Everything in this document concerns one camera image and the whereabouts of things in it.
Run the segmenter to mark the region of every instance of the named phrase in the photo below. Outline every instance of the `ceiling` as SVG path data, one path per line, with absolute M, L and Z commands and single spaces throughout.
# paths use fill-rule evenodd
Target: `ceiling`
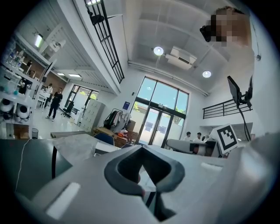
M 57 42 L 65 40 L 66 44 L 55 56 L 57 58 L 55 71 L 65 74 L 72 81 L 80 81 L 80 84 L 85 86 L 93 85 L 97 89 L 98 87 L 108 88 L 63 27 L 48 0 L 42 0 L 19 24 L 17 31 L 34 48 L 36 48 L 34 43 L 38 33 L 44 38 L 49 37 L 50 40 Z M 81 78 L 70 77 L 68 74 L 79 74 Z
M 199 29 L 217 8 L 232 5 L 227 0 L 123 0 L 122 13 L 129 61 L 163 70 L 205 91 L 231 58 L 231 48 L 207 43 Z M 112 14 L 112 8 L 105 4 Z M 170 54 L 174 46 L 197 58 L 189 70 L 168 63 L 153 53 L 161 46 Z M 202 73 L 209 70 L 210 78 Z

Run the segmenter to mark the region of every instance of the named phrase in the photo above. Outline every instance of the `person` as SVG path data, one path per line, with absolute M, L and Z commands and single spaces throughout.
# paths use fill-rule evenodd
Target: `person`
M 209 135 L 206 135 L 203 142 L 206 143 L 209 140 Z
M 191 137 L 191 133 L 188 131 L 188 132 L 187 132 L 187 136 L 185 136 L 185 137 L 183 138 L 183 140 L 184 140 L 184 141 L 190 141 L 190 140 L 191 140 L 190 137 Z
M 195 138 L 193 141 L 194 142 L 201 142 L 201 133 L 200 132 L 197 133 L 197 138 Z
M 253 12 L 247 15 L 229 6 L 217 9 L 206 27 L 212 41 L 232 42 L 239 48 L 253 50 L 254 73 L 249 84 L 254 108 L 251 134 L 257 138 L 266 132 L 279 132 L 280 60 L 265 27 Z
M 49 98 L 47 98 L 46 102 L 45 102 L 45 108 L 47 106 L 47 103 L 51 101 L 52 97 L 53 97 L 53 88 L 52 88 L 53 84 L 50 83 L 49 86 L 47 87 L 47 93 L 49 94 Z
M 51 108 L 49 110 L 49 115 L 46 117 L 47 119 L 49 119 L 52 112 L 53 112 L 52 121 L 54 121 L 54 119 L 56 117 L 56 110 L 59 107 L 59 104 L 60 104 L 60 102 L 62 100 L 62 97 L 63 97 L 61 91 L 62 91 L 62 88 L 59 87 L 58 92 L 56 92 L 54 94 L 54 97 L 53 97 L 52 103 L 51 103 Z
M 52 88 L 53 84 L 50 83 L 49 86 L 47 87 L 47 93 L 53 93 L 53 88 Z

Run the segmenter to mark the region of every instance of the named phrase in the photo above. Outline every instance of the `wall sign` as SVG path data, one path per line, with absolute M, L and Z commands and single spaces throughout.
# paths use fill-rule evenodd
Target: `wall sign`
M 129 106 L 130 106 L 130 103 L 129 102 L 125 102 L 122 108 L 127 110 Z

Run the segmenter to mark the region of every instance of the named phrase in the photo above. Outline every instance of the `metal railing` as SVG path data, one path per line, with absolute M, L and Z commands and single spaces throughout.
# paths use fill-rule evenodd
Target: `metal railing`
M 249 109 L 247 104 L 241 103 L 239 108 L 242 112 L 253 110 L 252 108 Z M 213 117 L 221 117 L 231 114 L 239 113 L 239 110 L 236 107 L 236 103 L 233 101 L 233 99 L 203 108 L 203 119 L 205 118 L 213 118 Z
M 119 62 L 114 40 L 111 34 L 104 1 L 103 0 L 84 0 L 87 12 L 95 28 L 100 43 L 110 62 L 119 83 L 124 79 L 123 70 Z

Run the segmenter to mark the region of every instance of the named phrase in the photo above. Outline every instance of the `office chair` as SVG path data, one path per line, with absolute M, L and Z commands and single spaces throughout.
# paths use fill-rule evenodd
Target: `office chair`
M 71 112 L 72 108 L 74 107 L 74 103 L 73 102 L 70 102 L 67 109 L 63 109 L 64 113 L 62 113 L 61 115 L 64 115 L 64 116 L 67 116 L 67 117 L 70 117 L 70 115 L 68 113 Z
M 98 134 L 94 135 L 93 137 L 97 138 L 97 139 L 99 139 L 103 142 L 106 142 L 110 145 L 115 146 L 114 138 L 112 136 L 109 136 L 109 135 L 105 134 L 105 133 L 98 133 Z

